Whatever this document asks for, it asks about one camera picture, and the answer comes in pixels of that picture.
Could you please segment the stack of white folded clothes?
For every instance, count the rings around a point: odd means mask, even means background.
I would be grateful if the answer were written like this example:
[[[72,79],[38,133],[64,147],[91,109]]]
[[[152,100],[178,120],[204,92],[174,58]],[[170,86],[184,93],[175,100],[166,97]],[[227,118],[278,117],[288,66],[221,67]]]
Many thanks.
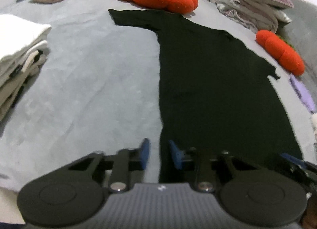
[[[47,57],[47,36],[52,27],[1,14],[1,120],[22,90],[25,80],[35,76]]]

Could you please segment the pile of folded blankets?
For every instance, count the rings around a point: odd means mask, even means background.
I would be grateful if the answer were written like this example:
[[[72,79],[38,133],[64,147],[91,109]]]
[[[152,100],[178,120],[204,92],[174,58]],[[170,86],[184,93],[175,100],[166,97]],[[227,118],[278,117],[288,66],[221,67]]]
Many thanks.
[[[265,29],[277,32],[280,23],[289,24],[292,19],[278,7],[253,0],[211,0],[219,12],[254,33]]]

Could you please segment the folded lilac cloth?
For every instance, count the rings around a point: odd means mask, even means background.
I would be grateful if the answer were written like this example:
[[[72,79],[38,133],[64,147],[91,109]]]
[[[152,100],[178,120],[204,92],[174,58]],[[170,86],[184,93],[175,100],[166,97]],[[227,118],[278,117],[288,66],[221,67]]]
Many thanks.
[[[316,113],[316,105],[307,87],[305,87],[304,83],[297,79],[296,76],[293,74],[290,74],[289,81],[294,91],[296,92],[298,98],[300,99],[301,103],[307,108],[307,110],[311,114]]]

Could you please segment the black dress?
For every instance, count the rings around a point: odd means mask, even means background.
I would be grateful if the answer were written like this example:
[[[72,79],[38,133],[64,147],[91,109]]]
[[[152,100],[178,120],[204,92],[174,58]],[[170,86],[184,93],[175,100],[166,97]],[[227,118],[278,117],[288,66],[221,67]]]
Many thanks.
[[[170,142],[205,158],[227,150],[264,165],[271,155],[302,158],[270,83],[276,68],[230,33],[162,10],[110,10],[118,26],[156,33],[159,49],[161,183],[182,182]]]

